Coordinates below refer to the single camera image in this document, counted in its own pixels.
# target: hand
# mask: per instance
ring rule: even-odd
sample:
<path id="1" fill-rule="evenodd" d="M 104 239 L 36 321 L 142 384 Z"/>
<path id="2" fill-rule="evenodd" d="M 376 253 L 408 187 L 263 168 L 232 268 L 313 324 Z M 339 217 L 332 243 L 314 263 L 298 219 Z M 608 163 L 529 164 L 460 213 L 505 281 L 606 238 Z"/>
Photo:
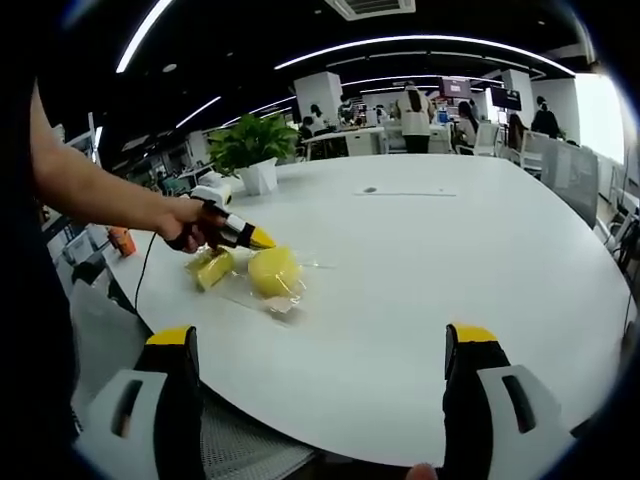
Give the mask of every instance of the hand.
<path id="1" fill-rule="evenodd" d="M 431 465 L 421 463 L 409 470 L 405 480 L 438 480 L 438 475 Z"/>
<path id="2" fill-rule="evenodd" d="M 158 219 L 157 233 L 165 241 L 175 240 L 180 236 L 185 224 L 193 224 L 191 233 L 187 238 L 184 252 L 194 253 L 199 246 L 205 244 L 205 236 L 197 227 L 195 222 L 198 220 L 202 202 L 190 198 L 174 198 L 165 197 L 166 212 L 160 215 Z"/>

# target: clear plastic wrap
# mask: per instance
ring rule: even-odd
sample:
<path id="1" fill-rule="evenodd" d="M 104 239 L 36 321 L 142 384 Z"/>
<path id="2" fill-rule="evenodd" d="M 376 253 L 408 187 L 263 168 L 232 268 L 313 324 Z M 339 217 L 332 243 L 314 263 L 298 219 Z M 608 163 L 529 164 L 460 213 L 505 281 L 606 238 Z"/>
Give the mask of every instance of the clear plastic wrap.
<path id="1" fill-rule="evenodd" d="M 283 319 L 299 306 L 307 284 L 309 272 L 315 268 L 333 268 L 321 265 L 313 253 L 301 253 L 288 247 L 254 252 L 235 249 L 225 252 L 232 256 L 233 268 L 223 274 L 211 289 L 216 295 L 252 310 L 265 311 Z M 205 249 L 189 262 L 187 270 L 206 272 L 212 269 L 216 255 Z"/>
<path id="2" fill-rule="evenodd" d="M 191 274 L 200 290 L 204 291 L 218 283 L 234 266 L 231 253 L 218 247 L 215 250 L 203 248 L 196 253 L 185 268 Z"/>

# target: round yellow sponge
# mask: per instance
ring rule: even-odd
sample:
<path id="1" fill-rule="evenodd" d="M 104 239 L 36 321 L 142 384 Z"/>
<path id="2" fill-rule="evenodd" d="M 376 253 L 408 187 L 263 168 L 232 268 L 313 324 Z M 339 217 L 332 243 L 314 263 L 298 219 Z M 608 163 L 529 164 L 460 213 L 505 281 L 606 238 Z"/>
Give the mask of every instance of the round yellow sponge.
<path id="1" fill-rule="evenodd" d="M 300 266 L 288 247 L 269 248 L 249 260 L 249 277 L 263 296 L 295 296 Z"/>

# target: green leaves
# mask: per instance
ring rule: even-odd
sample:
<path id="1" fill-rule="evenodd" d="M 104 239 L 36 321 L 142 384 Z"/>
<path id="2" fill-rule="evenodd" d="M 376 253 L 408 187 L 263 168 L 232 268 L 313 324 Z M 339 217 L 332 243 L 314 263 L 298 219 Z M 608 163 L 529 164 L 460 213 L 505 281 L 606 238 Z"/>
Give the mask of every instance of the green leaves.
<path id="1" fill-rule="evenodd" d="M 293 154 L 297 138 L 298 132 L 287 127 L 280 115 L 244 115 L 233 128 L 209 135 L 209 155 L 215 170 L 229 176 L 239 168 Z"/>

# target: round table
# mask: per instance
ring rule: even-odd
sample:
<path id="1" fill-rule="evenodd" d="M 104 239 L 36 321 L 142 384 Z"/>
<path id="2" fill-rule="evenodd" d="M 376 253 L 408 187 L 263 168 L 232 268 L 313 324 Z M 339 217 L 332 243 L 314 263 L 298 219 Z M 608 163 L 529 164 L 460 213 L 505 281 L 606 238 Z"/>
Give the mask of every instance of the round table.
<path id="1" fill-rule="evenodd" d="M 231 209 L 280 244 L 313 254 L 288 321 L 199 293 L 189 257 L 154 243 L 139 311 L 158 331 L 197 327 L 202 381 L 313 447 L 408 466 L 445 450 L 445 326 L 491 330 L 573 428 L 615 377 L 629 298 L 587 225 L 498 158 L 393 155 L 278 167 L 280 190 Z M 362 194 L 373 187 L 374 194 Z M 138 253 L 108 258 L 130 299 Z M 629 316 L 635 318 L 632 303 Z"/>

